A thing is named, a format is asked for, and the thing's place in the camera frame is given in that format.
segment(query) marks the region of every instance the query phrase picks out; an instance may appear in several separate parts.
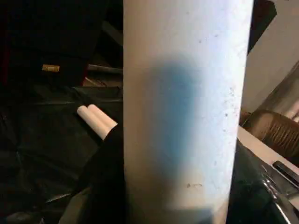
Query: gold label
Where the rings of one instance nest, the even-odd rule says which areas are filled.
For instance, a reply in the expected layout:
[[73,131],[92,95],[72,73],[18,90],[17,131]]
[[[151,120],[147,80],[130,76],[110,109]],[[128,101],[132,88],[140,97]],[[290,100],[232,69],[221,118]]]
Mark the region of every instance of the gold label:
[[43,71],[51,71],[51,72],[59,72],[60,66],[59,65],[50,65],[50,64],[43,64]]

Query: small white roll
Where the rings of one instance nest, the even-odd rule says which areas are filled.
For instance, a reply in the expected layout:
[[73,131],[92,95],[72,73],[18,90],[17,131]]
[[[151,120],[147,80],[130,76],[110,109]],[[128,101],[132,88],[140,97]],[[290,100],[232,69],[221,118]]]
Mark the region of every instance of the small white roll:
[[99,119],[101,120],[106,126],[110,127],[111,129],[114,128],[117,123],[105,114],[101,109],[99,109],[96,105],[89,105],[88,109]]
[[105,139],[111,128],[107,127],[99,120],[86,106],[80,106],[77,109],[77,114],[93,129],[101,139]]

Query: white surface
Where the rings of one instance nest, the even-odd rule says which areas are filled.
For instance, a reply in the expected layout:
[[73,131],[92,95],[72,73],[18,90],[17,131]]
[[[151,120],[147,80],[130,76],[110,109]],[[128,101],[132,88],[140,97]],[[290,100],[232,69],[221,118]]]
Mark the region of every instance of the white surface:
[[101,139],[105,139],[111,128],[107,127],[102,121],[87,109],[86,106],[80,106],[77,114],[93,129]]
[[90,110],[100,121],[102,121],[110,129],[114,128],[117,125],[117,123],[111,117],[105,114],[96,105],[91,104],[87,107],[87,109]]
[[139,224],[223,224],[252,1],[124,3],[130,212]]
[[274,150],[266,146],[259,139],[251,135],[242,127],[238,130],[238,139],[248,149],[250,149],[256,156],[260,157],[264,162],[272,166],[272,164],[279,160],[288,168],[299,175],[299,168],[286,160],[283,156],[276,153]]
[[299,1],[273,0],[277,16],[248,55],[242,106],[252,112],[299,60]]

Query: white cylinder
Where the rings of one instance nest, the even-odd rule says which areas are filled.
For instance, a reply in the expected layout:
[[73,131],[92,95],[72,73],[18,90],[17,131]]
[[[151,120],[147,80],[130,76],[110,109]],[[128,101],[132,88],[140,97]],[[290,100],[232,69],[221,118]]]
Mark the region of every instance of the white cylinder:
[[90,104],[87,107],[99,120],[101,120],[107,127],[114,128],[117,123],[105,114],[101,109],[99,109],[96,105]]
[[93,129],[101,139],[105,139],[111,128],[107,127],[102,121],[87,109],[86,106],[80,106],[77,114]]
[[125,0],[131,222],[223,224],[252,0]]

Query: white wall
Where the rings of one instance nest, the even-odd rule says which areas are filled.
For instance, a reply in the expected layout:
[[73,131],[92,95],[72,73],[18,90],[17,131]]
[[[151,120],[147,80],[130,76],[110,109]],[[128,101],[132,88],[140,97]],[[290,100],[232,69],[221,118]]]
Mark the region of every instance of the white wall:
[[254,111],[299,60],[299,0],[273,0],[277,16],[247,59],[242,106]]

